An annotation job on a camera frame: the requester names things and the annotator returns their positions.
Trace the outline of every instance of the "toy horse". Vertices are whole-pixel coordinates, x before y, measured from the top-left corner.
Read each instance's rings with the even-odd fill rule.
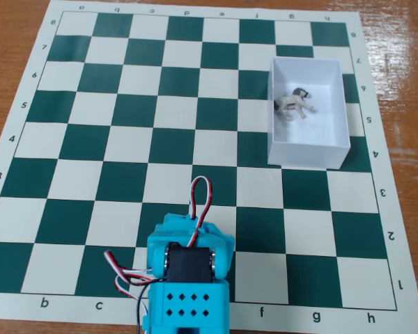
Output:
[[[289,114],[289,111],[293,109],[295,109],[299,113],[299,116],[301,118],[306,118],[307,115],[303,113],[302,107],[310,111],[314,110],[313,106],[310,106],[304,101],[304,98],[309,99],[310,97],[311,94],[308,93],[305,89],[296,88],[291,96],[283,96],[282,98],[274,101],[274,109],[283,113],[287,121],[292,121],[294,119]]]

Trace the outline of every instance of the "cardboard box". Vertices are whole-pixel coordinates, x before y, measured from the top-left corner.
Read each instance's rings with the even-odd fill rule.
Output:
[[[311,94],[314,111],[290,111],[289,122],[274,101],[296,88]],[[274,57],[268,79],[268,163],[288,167],[340,169],[350,150],[346,101],[339,61]]]

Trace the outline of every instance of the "chess mat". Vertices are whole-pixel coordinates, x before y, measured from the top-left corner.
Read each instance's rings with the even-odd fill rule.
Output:
[[[236,241],[232,328],[341,333],[344,321],[380,333],[400,314],[396,291],[416,301],[411,277],[391,272],[389,243],[407,241],[393,177],[380,189],[372,173],[388,154],[382,130],[366,136],[380,116],[364,112],[376,96],[357,77],[359,17],[208,11],[52,2],[0,142],[13,150],[0,169],[0,300],[15,309],[0,317],[133,324],[103,253],[144,268],[147,237],[165,214],[188,213],[197,175],[213,185],[206,221]],[[341,61],[351,149],[340,170],[268,165],[273,56]],[[387,196],[396,234],[382,222]],[[198,184],[197,212],[205,199]]]

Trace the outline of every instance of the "cable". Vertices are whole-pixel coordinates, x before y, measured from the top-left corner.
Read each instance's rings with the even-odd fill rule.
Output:
[[[141,293],[139,294],[139,297],[138,297],[138,301],[137,301],[137,334],[141,334],[141,321],[140,321],[140,319],[141,319],[141,317],[139,316],[139,306],[141,305],[141,303],[142,304],[144,304],[143,302],[142,302],[142,295],[144,294],[144,292],[146,291],[146,289],[147,289],[147,287],[150,285],[150,284],[153,284],[153,283],[158,283],[158,282],[162,282],[164,279],[157,279],[157,280],[151,280],[150,282],[147,282],[147,284],[145,284],[144,286],[143,286],[143,288],[142,288],[142,290],[141,290]]]
[[[115,285],[115,287],[116,287],[116,289],[120,292],[120,293],[122,293],[122,294],[124,294],[124,295],[126,295],[126,296],[129,296],[129,297],[131,297],[131,298],[133,298],[133,299],[135,299],[135,300],[137,300],[137,301],[139,301],[139,297],[138,296],[135,296],[134,294],[132,294],[131,292],[129,292],[129,291],[127,291],[126,289],[124,289],[123,287],[121,287],[121,285],[119,284],[119,282],[118,282],[118,278],[119,278],[119,276],[116,276],[116,278],[114,279],[114,285]],[[147,307],[146,307],[146,304],[144,304],[144,302],[142,301],[141,302],[142,303],[142,308],[144,309],[144,313],[146,313],[146,315],[147,315]]]
[[[195,244],[196,238],[198,237],[198,233],[199,233],[198,230],[203,225],[204,217],[208,213],[210,204],[212,202],[212,183],[210,182],[210,180],[206,176],[202,176],[202,175],[195,177],[192,183],[190,184],[190,189],[189,189],[190,205],[192,208],[190,218],[192,220],[196,218],[195,186],[196,186],[196,183],[201,179],[206,181],[206,186],[207,186],[206,203],[204,205],[203,212],[201,213],[198,221],[196,222],[195,231],[192,233],[192,236],[189,240],[189,243],[187,244],[187,247],[193,247],[193,245]]]

